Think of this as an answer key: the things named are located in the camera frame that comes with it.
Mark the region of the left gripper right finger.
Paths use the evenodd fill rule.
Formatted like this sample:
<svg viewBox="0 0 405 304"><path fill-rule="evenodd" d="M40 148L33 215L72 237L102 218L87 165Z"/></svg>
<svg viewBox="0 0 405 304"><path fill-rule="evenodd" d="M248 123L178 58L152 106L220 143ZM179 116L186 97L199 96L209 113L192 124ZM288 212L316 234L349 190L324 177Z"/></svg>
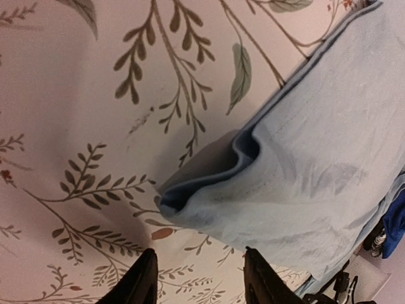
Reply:
<svg viewBox="0 0 405 304"><path fill-rule="evenodd" d="M246 247L244 255L244 288L246 303L300 303L292 292L255 248Z"/></svg>

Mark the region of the light blue shirt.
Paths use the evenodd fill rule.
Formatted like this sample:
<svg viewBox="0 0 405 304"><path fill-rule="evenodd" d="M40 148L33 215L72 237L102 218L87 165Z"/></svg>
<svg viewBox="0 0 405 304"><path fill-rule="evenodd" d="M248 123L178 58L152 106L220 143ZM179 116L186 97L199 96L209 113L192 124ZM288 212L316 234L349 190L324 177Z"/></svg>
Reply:
<svg viewBox="0 0 405 304"><path fill-rule="evenodd" d="M335 272L404 166L404 2L346 18L232 148L232 168L167 189L161 214L316 280Z"/></svg>

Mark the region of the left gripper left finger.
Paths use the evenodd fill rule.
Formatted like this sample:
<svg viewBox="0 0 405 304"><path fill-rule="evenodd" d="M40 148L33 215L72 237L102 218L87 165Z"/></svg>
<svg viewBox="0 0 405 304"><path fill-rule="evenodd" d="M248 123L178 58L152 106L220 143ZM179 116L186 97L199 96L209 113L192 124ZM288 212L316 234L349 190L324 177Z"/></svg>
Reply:
<svg viewBox="0 0 405 304"><path fill-rule="evenodd" d="M146 249L120 281L101 298L101 304L157 304L158 258Z"/></svg>

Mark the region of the blue pleated skirt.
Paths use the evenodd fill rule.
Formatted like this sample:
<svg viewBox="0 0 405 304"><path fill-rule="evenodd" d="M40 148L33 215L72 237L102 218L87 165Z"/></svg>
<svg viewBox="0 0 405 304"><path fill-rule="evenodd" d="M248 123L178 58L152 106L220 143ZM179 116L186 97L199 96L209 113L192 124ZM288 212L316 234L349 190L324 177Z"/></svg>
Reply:
<svg viewBox="0 0 405 304"><path fill-rule="evenodd" d="M391 256L404 235L404 171L395 179L385 202L388 209L382 217L386 235L382 246L383 259Z"/></svg>

